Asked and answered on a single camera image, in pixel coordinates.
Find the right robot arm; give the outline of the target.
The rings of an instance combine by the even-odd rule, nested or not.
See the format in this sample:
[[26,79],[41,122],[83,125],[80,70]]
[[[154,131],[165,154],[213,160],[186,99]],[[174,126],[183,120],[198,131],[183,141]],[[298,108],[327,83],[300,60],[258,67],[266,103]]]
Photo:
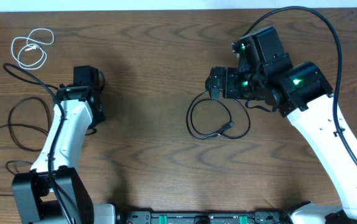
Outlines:
[[214,67],[205,88],[212,98],[258,100],[278,110],[307,140],[340,197],[339,206],[306,203],[291,223],[357,223],[357,139],[333,105],[333,89],[312,62],[293,65],[277,31],[265,27],[232,44],[236,68]]

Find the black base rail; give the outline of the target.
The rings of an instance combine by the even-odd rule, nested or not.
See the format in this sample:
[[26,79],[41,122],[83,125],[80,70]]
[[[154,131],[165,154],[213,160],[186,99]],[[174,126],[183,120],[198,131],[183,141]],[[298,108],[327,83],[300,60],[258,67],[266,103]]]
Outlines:
[[273,208],[245,212],[155,212],[151,209],[116,211],[117,224],[279,224],[292,223],[294,210],[308,205],[305,201],[287,210]]

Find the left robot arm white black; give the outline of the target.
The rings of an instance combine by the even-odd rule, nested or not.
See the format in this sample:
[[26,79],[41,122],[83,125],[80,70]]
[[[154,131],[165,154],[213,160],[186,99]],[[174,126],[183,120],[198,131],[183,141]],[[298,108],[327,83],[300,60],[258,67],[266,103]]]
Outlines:
[[22,223],[116,223],[115,207],[94,204],[77,172],[86,132],[105,121],[95,67],[73,69],[73,82],[51,93],[54,119],[30,171],[16,174],[12,193]]

